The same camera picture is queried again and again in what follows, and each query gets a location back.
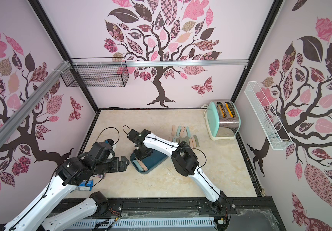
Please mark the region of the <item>teal plastic storage box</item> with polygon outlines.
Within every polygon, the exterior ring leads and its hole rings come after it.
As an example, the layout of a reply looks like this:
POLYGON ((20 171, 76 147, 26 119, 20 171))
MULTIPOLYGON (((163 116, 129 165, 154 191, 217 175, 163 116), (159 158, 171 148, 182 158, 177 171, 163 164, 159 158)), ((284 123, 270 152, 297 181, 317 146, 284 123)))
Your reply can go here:
POLYGON ((145 164, 145 166, 148 168, 148 171, 146 171, 146 172, 140 172, 138 170, 138 168, 135 166, 135 164, 133 163, 133 161, 136 159, 134 152, 130 155, 130 162, 137 172, 139 172, 141 174, 148 174, 153 169, 155 169, 157 166, 159 166, 161 163, 163 163, 167 158, 168 158, 167 155, 153 150, 150 157, 147 157, 147 158, 141 160, 145 164))

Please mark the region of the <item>green fruit knife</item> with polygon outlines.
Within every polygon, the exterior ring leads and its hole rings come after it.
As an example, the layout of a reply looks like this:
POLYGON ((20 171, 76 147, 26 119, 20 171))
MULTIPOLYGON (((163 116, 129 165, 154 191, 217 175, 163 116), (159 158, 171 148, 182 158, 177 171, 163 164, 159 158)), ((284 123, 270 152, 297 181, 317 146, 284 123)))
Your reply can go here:
POLYGON ((190 139, 192 136, 191 136, 191 131, 190 131, 189 127, 186 127, 186 132, 187 132, 187 137, 190 139))
POLYGON ((182 126, 178 126, 176 135, 179 137, 181 135, 182 126))

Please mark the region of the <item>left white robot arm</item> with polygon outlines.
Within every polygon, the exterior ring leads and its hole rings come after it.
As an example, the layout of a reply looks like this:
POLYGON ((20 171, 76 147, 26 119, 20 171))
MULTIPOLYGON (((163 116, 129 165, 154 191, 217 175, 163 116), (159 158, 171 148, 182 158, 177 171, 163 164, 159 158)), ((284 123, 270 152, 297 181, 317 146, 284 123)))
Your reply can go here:
POLYGON ((105 215, 110 210, 109 201, 102 193, 95 192, 78 205, 48 218, 70 192, 96 174, 94 165, 80 158, 66 160, 45 189, 21 213, 10 222, 0 224, 0 231, 63 231, 86 217, 105 215))

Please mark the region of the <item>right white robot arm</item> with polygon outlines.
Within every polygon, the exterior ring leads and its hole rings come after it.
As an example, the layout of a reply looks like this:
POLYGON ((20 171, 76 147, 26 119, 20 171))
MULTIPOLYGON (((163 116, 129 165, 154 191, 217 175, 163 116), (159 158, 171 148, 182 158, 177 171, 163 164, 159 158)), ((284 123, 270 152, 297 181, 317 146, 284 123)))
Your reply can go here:
POLYGON ((134 154, 139 160, 150 157, 154 152, 160 152, 171 158, 175 170, 184 177, 190 177, 201 188, 206 199, 222 211, 226 208, 227 196, 216 187, 202 170, 193 148, 185 141, 180 143, 165 140, 148 130, 137 132, 131 130, 127 138, 134 143, 134 154))

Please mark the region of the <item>long pink fruit knife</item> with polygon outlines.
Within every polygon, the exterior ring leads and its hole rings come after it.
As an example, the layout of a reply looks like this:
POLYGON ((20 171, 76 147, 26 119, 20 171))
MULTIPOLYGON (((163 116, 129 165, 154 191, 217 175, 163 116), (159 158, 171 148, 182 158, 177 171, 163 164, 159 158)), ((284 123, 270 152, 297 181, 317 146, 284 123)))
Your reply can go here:
POLYGON ((142 161, 135 159, 133 161, 133 163, 135 164, 135 166, 138 168, 138 170, 140 172, 146 172, 146 171, 148 171, 148 168, 145 166, 145 164, 142 161))

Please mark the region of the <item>blue snack packet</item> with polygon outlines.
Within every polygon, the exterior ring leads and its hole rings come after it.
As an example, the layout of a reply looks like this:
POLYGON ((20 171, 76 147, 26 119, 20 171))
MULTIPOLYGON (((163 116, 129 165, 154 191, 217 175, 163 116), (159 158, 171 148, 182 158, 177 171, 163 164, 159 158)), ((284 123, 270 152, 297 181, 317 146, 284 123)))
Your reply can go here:
POLYGON ((83 181, 75 188, 76 191, 91 191, 93 188, 93 180, 83 181))

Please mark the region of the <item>mint green toaster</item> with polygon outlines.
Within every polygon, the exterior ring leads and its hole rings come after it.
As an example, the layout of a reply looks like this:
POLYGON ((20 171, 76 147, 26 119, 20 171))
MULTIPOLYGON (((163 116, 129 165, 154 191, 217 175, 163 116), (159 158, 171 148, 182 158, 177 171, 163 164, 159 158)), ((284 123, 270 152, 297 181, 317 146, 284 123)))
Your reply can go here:
POLYGON ((211 140, 235 140, 241 119, 232 101, 211 101, 203 117, 211 140))

